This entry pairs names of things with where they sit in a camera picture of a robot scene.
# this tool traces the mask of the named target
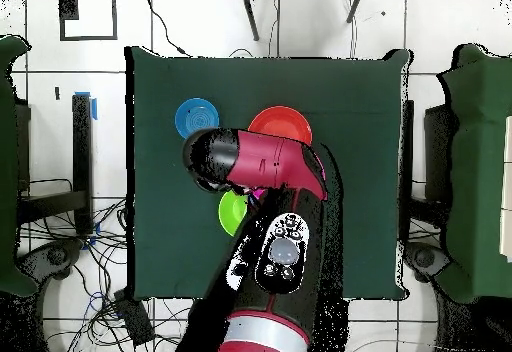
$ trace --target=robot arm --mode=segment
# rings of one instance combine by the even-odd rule
[[[183,158],[208,191],[270,190],[258,214],[243,226],[225,269],[226,276],[236,268],[240,272],[228,285],[236,294],[218,352],[307,352],[327,199],[313,151],[291,139],[209,129],[187,139]]]

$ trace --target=green table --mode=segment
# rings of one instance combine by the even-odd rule
[[[395,267],[401,74],[408,51],[377,61],[161,58],[131,51],[136,298],[202,297],[230,250],[217,217],[221,195],[201,191],[182,166],[174,114],[192,97],[212,102],[224,127],[247,128],[275,105],[304,114],[313,148],[325,143],[343,177],[345,297],[405,296]]]

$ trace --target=floor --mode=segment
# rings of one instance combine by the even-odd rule
[[[253,10],[260,33],[254,42],[242,0],[152,0],[172,42],[191,55],[228,57],[245,48],[255,57],[276,55],[276,19],[273,0],[257,0]],[[146,0],[116,0],[117,40],[59,41],[57,0],[0,0],[0,34],[25,37],[32,49],[13,67],[16,93],[32,107],[32,179],[72,177],[71,95],[89,91],[97,99],[93,121],[94,210],[119,202],[126,193],[125,172],[125,62],[123,47],[144,46],[163,56],[181,56],[165,38],[158,18]],[[80,19],[66,21],[69,35],[110,35],[110,0],[79,0]],[[444,102],[436,73],[450,67],[452,52],[462,43],[476,42],[490,51],[512,52],[510,0],[361,0],[354,32],[345,23],[348,0],[281,0],[281,56],[382,58],[389,50],[414,52],[408,79],[409,98],[415,101],[413,194],[422,196],[425,178],[422,114]],[[247,56],[237,51],[235,56]],[[57,99],[55,88],[59,89]],[[32,194],[66,190],[64,182],[34,184]],[[57,219],[50,225],[62,225]],[[102,230],[123,234],[115,213]],[[32,231],[20,252],[44,243]],[[101,251],[107,245],[97,244]],[[125,251],[118,249],[109,264],[113,290],[126,284]],[[98,268],[84,251],[77,264],[90,292],[99,289]],[[437,327],[434,294],[416,282],[404,268],[403,283],[410,295],[402,302],[354,301],[350,304],[350,338],[346,352],[432,352]],[[62,281],[52,281],[44,307],[52,352],[65,352],[76,332],[94,314],[77,270]],[[177,337],[186,328],[190,300],[153,299],[147,302],[157,333]],[[172,343],[160,341],[156,352],[171,352]],[[139,346],[136,352],[154,352]],[[84,339],[79,347],[91,349]],[[130,343],[125,352],[134,352]],[[95,352],[120,352],[117,346],[95,347]]]

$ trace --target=green plate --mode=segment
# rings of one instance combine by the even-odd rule
[[[224,193],[219,204],[219,221],[222,228],[231,236],[242,222],[247,212],[247,196],[229,191]]]

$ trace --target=red plate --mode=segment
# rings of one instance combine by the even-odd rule
[[[261,111],[249,126],[254,133],[281,136],[311,145],[313,135],[304,116],[287,106],[272,106]]]

